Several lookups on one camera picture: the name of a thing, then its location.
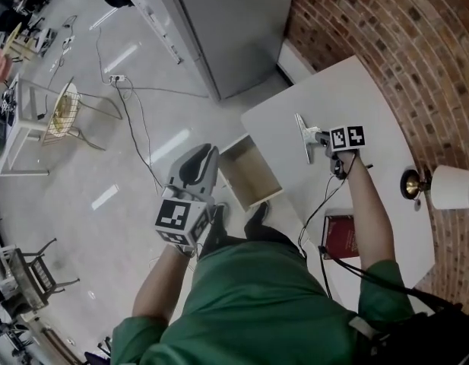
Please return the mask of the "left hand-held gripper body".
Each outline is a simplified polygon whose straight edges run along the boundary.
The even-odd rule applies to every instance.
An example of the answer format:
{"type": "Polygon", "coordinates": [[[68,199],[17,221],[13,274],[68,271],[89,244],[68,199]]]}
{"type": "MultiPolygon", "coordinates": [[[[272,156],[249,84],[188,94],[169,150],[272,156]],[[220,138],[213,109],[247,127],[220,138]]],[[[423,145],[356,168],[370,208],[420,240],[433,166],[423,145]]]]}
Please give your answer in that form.
{"type": "Polygon", "coordinates": [[[214,213],[212,196],[215,182],[188,185],[168,184],[161,196],[154,228],[167,243],[179,247],[196,247],[214,213]]]}

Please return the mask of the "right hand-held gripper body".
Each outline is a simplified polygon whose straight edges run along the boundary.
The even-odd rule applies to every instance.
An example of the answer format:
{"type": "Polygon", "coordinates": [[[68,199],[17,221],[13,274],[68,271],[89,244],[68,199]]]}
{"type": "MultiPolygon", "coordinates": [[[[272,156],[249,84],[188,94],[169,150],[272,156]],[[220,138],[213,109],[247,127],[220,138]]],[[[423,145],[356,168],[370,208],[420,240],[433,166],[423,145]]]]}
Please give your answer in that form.
{"type": "Polygon", "coordinates": [[[328,132],[316,132],[315,140],[325,148],[330,160],[331,172],[338,179],[346,179],[360,148],[366,146],[364,130],[361,125],[340,126],[328,132]]]}

